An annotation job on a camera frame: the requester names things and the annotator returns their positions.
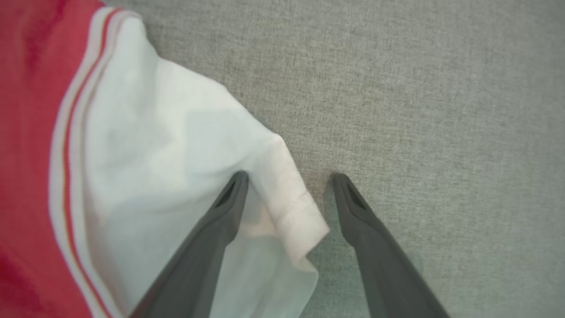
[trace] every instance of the white stripe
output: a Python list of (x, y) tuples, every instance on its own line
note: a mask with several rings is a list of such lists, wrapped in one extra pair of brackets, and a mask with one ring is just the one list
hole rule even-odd
[(65, 130), (73, 100), (78, 94), (81, 84), (86, 79), (90, 68), (98, 58), (98, 53), (102, 44), (102, 30), (104, 22), (111, 11), (112, 8), (101, 8), (94, 13), (91, 19), (84, 57), (59, 107), (59, 112), (57, 114), (51, 138), (51, 153), (49, 162), (49, 216), (51, 218), (55, 239), (59, 245), (61, 253), (63, 254), (63, 258), (69, 267), (69, 271), (82, 292), (94, 317), (105, 317), (106, 315), (104, 314), (100, 304), (98, 304), (93, 292), (90, 290), (85, 277), (83, 277), (68, 241), (64, 215), (63, 147)]
[(71, 118), (70, 143), (69, 143), (69, 170), (71, 182), (71, 216), (72, 227), (75, 240), (75, 246), (79, 256), (80, 263), (85, 273), (89, 276), (98, 295), (106, 305), (112, 317), (120, 318), (125, 314), (118, 309), (114, 297), (112, 297), (106, 284), (101, 279), (96, 268), (90, 258), (90, 251), (87, 241), (85, 215), (84, 215), (84, 198), (83, 198), (83, 178), (82, 164), (84, 162), (84, 124), (85, 112), (88, 112), (88, 105), (95, 94), (98, 81), (103, 74), (108, 61), (112, 57), (115, 47), (115, 41), (121, 22), (131, 16), (130, 12), (122, 11), (115, 14), (108, 25), (108, 35), (106, 37), (106, 47), (102, 53), (100, 61), (95, 66), (91, 76), (86, 80), (83, 91)]

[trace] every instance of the fabric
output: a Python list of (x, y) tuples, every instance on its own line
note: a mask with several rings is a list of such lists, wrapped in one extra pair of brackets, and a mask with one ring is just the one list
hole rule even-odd
[(8, 1), (0, 10), (0, 316), (87, 317), (53, 235), (51, 134), (97, 1)]
[(563, 317), (561, 0), (108, 0), (280, 134), (332, 231), (302, 317), (363, 317), (346, 173), (452, 317)]
[(15, 79), (1, 136), (2, 316), (127, 317), (246, 170), (211, 316), (297, 317), (318, 279), (306, 254), (328, 227), (282, 138), (217, 82), (160, 59), (136, 14), (38, 5), (10, 3), (2, 37), (15, 52), (2, 65)]

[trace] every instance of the striped trim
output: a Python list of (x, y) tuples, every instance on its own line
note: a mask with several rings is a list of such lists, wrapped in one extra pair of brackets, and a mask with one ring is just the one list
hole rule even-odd
[(134, 14), (117, 8), (102, 8), (93, 15), (85, 55), (61, 102), (51, 142), (51, 223), (69, 271), (93, 317), (118, 318), (124, 313), (94, 268), (86, 243), (82, 200), (84, 117), (112, 56), (120, 25), (129, 16)]

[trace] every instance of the textured gray surface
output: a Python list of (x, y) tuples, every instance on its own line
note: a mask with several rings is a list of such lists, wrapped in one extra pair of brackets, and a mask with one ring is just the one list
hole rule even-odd
[(367, 314), (334, 170), (454, 317), (565, 316), (565, 2), (109, 3), (286, 140), (332, 229), (303, 317)]

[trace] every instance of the gray carpet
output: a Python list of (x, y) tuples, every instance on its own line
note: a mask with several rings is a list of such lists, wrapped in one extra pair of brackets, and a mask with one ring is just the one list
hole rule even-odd
[(332, 229), (303, 317), (367, 315), (331, 171), (453, 317), (565, 316), (564, 1), (109, 3), (286, 140)]

